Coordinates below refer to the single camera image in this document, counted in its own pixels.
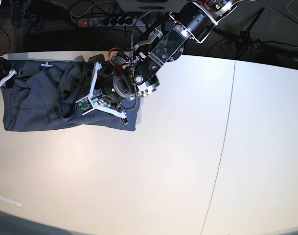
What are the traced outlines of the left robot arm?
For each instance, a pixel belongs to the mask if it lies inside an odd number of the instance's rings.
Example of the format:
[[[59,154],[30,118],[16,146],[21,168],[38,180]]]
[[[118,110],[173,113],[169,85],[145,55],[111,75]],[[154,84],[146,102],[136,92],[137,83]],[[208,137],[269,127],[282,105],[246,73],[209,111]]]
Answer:
[[[167,33],[156,27],[148,40],[131,43],[130,55],[113,75],[100,75],[101,64],[93,68],[88,95],[76,101],[83,114],[94,110],[109,113],[127,125],[127,111],[122,100],[140,102],[159,86],[158,70],[167,62],[178,59],[188,39],[201,44],[215,26],[237,8],[234,0],[190,0],[179,13],[169,13],[173,27]]]

